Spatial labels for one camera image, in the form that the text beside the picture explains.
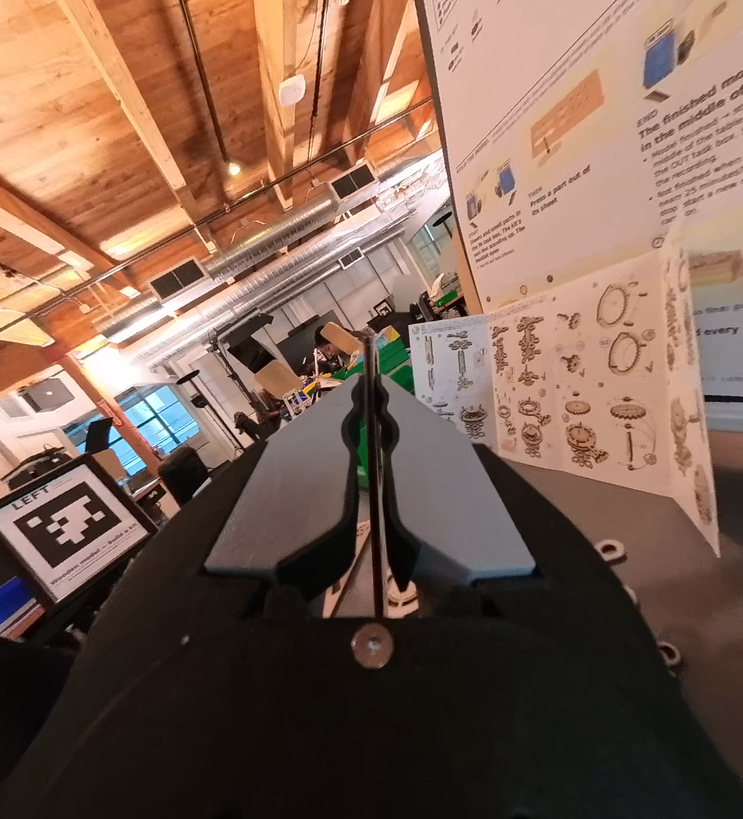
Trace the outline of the pale plywood panel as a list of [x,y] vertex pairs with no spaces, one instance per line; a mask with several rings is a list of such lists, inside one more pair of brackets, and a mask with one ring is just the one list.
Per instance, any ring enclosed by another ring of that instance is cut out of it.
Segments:
[[299,393],[304,384],[301,378],[280,360],[271,360],[254,374],[256,383],[273,398],[284,401],[288,394]]

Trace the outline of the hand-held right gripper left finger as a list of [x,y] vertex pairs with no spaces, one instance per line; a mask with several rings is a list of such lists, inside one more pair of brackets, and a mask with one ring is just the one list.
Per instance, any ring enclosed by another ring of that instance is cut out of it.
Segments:
[[205,561],[315,599],[354,561],[364,384],[353,375],[268,439]]

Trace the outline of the wooden sheet with wheel part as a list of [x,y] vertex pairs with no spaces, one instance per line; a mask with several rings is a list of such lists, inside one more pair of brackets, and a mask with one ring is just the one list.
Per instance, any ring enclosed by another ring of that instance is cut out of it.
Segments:
[[370,550],[374,616],[383,619],[387,613],[386,541],[383,520],[384,456],[378,417],[379,356],[377,336],[363,337],[363,410],[366,424],[367,488],[370,514]]

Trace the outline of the green plastic bin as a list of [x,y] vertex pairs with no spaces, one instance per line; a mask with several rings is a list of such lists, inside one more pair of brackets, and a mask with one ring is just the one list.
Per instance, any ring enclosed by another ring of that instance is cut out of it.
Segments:
[[[392,325],[382,329],[377,333],[378,364],[381,374],[387,375],[409,394],[414,395],[415,380],[410,351],[406,344],[408,340],[408,336],[403,336]],[[345,381],[354,374],[363,375],[363,372],[363,354],[358,354],[356,357],[350,357],[348,364],[341,369],[336,369],[332,376]],[[365,415],[358,423],[358,435],[357,480],[360,487],[366,488],[368,486],[368,455]]]

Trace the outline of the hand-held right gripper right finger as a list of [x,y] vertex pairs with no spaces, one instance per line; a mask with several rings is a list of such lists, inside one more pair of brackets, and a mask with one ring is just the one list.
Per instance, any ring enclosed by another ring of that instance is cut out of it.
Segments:
[[536,562],[469,438],[377,379],[389,570],[400,587],[530,577]]

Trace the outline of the person's black clothing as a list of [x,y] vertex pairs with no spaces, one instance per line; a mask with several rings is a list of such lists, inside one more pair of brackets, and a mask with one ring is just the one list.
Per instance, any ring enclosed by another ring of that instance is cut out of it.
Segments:
[[49,817],[60,783],[14,770],[29,751],[65,687],[86,645],[63,635],[38,646],[0,637],[0,817]]

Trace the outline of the black wall speaker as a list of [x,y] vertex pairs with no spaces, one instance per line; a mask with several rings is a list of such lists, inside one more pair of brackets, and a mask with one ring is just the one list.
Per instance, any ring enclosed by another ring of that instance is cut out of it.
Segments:
[[19,397],[35,414],[55,412],[73,402],[76,396],[58,377],[46,378],[18,390]]

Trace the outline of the framed black-white marker sign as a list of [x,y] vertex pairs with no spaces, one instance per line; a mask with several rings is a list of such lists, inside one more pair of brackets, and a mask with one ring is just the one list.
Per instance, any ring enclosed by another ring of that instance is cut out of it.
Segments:
[[106,577],[158,530],[90,455],[0,498],[0,554],[47,611]]

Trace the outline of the white instruction poster board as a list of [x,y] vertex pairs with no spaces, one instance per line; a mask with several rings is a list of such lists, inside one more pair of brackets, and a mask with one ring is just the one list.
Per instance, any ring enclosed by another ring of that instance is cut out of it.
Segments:
[[416,2],[484,311],[659,248],[743,280],[743,1]]

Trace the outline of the silver ceiling air duct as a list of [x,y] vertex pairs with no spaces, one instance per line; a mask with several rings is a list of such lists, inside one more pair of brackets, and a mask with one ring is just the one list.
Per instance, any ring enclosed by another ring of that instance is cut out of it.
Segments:
[[119,344],[141,335],[128,352],[131,363],[156,367],[220,320],[238,319],[315,273],[365,241],[407,220],[413,209],[407,195],[390,180],[372,182],[340,198],[332,184],[320,196],[291,209],[281,220],[244,238],[202,265],[203,274],[189,288],[200,302],[162,322],[174,305],[145,297],[96,324],[97,332]]

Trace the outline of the window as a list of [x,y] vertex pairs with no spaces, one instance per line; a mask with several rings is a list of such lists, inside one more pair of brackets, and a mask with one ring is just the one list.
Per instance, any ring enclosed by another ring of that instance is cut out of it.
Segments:
[[[117,402],[132,426],[162,458],[199,430],[171,386],[131,388]],[[152,475],[144,460],[122,438],[116,427],[110,432],[109,444],[119,457],[130,482]]]

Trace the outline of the folded assembly instruction booklet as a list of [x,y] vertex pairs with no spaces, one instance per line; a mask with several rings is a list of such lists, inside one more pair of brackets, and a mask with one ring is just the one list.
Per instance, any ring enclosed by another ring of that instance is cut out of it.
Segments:
[[490,314],[413,324],[418,400],[521,464],[672,498],[720,556],[690,264],[675,239]]

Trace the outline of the white ceiling air vent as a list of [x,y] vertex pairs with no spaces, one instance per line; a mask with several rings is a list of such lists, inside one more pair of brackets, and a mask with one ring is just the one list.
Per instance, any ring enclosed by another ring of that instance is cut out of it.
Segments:
[[209,279],[202,263],[191,257],[154,276],[147,287],[159,302],[169,302]]
[[344,202],[361,192],[367,192],[379,182],[377,175],[368,163],[361,161],[349,171],[328,182],[328,187],[336,201]]

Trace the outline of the black office chair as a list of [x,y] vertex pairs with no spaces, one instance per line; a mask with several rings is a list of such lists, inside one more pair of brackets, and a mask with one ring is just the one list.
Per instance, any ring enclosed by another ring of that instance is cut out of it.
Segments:
[[157,474],[179,508],[191,502],[210,478],[210,471],[197,451],[186,444],[178,446],[160,462]]

